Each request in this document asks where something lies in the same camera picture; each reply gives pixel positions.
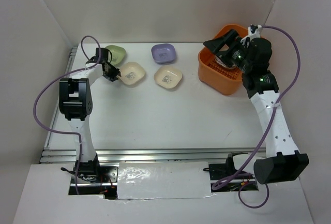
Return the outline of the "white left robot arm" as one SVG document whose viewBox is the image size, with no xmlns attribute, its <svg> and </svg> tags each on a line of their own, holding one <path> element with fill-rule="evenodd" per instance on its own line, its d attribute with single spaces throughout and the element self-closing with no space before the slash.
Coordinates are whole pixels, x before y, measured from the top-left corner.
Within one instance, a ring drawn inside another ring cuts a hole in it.
<svg viewBox="0 0 331 224">
<path fill-rule="evenodd" d="M 89 116 L 93 110 L 91 85 L 100 77 L 114 82 L 121 72 L 111 64 L 113 55 L 107 48 L 97 48 L 85 69 L 59 81 L 59 110 L 68 121 L 75 137 L 75 173 L 78 177 L 96 182 L 102 179 L 102 169 L 93 146 Z"/>
</svg>

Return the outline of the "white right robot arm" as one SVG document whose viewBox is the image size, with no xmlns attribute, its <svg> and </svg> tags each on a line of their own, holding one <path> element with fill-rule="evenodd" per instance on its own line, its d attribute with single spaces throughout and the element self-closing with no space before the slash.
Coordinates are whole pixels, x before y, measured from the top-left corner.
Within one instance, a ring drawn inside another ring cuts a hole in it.
<svg viewBox="0 0 331 224">
<path fill-rule="evenodd" d="M 269 71 L 272 44 L 260 36 L 261 26 L 253 26 L 242 38 L 231 29 L 223 36 L 205 41 L 203 45 L 228 68 L 242 72 L 243 86 L 255 107 L 264 131 L 250 154 L 233 155 L 225 166 L 227 179 L 213 185 L 221 188 L 242 172 L 252 174 L 260 184 L 296 180 L 309 164 L 307 154 L 301 153 L 288 129 L 275 76 Z"/>
</svg>

